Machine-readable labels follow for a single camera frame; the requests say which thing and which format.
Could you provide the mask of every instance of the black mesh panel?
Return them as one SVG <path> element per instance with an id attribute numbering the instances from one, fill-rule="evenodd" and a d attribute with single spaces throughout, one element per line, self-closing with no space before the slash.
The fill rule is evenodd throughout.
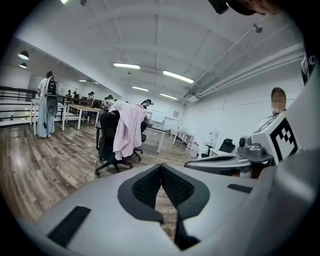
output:
<path id="1" fill-rule="evenodd" d="M 157 193 L 161 186 L 161 173 L 159 168 L 136 181 L 132 192 L 140 202 L 152 207 L 156 206 Z"/>
<path id="2" fill-rule="evenodd" d="M 162 179 L 162 186 L 175 208 L 191 197 L 195 191 L 191 183 L 165 168 L 162 168 Z"/>

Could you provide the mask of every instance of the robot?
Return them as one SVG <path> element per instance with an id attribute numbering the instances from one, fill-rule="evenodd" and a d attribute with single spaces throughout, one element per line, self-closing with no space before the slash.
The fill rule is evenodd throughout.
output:
<path id="1" fill-rule="evenodd" d="M 319 192 L 320 66 L 290 108 L 240 138 L 232 160 L 138 167 L 88 183 L 31 226 L 47 255 L 266 255 L 296 230 Z M 214 174 L 269 162 L 258 180 Z M 177 209 L 174 241 L 155 210 L 162 186 Z"/>

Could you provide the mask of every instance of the ceiling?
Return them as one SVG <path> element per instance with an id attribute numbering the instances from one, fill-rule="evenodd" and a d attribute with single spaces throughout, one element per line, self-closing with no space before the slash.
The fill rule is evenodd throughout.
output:
<path id="1" fill-rule="evenodd" d="M 18 54 L 24 50 L 28 51 L 29 60 L 18 57 Z M 27 70 L 43 77 L 46 76 L 48 71 L 52 71 L 53 74 L 61 75 L 74 81 L 92 80 L 89 76 L 79 72 L 55 57 L 13 37 L 1 59 L 1 64 L 19 68 L 19 65 L 23 62 L 26 63 Z"/>
<path id="2" fill-rule="evenodd" d="M 232 9 L 219 15 L 207 0 L 88 0 L 86 6 L 79 0 L 65 5 L 52 0 L 43 5 L 33 15 L 60 42 L 105 69 L 106 76 L 154 95 L 180 98 L 192 86 L 163 70 L 206 88 L 302 41 L 289 18 L 266 16 L 261 33 L 249 32 L 212 67 L 263 16 L 242 16 Z"/>

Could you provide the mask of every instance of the railing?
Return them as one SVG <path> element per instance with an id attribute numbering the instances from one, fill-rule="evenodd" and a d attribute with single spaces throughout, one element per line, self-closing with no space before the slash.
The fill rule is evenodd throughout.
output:
<path id="1" fill-rule="evenodd" d="M 36 95 L 37 92 L 35 90 L 0 86 L 0 121 L 21 120 L 21 123 L 25 123 L 26 120 L 30 120 L 31 100 L 35 99 Z M 62 95 L 57 95 L 57 98 L 58 102 L 62 105 L 86 105 L 88 103 L 86 100 L 74 99 Z M 37 111 L 38 110 L 34 109 L 35 117 L 37 116 Z M 62 119 L 62 114 L 63 111 L 59 108 L 56 117 L 60 116 L 60 119 Z"/>

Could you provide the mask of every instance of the pink jacket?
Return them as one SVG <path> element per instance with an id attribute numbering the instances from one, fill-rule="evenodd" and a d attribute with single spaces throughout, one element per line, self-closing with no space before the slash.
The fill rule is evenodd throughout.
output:
<path id="1" fill-rule="evenodd" d="M 122 157 L 131 156 L 134 148 L 141 143 L 141 123 L 147 111 L 141 105 L 132 105 L 121 100 L 117 100 L 109 109 L 119 111 L 120 119 L 116 128 L 113 142 L 113 152 L 115 159 L 121 160 Z"/>

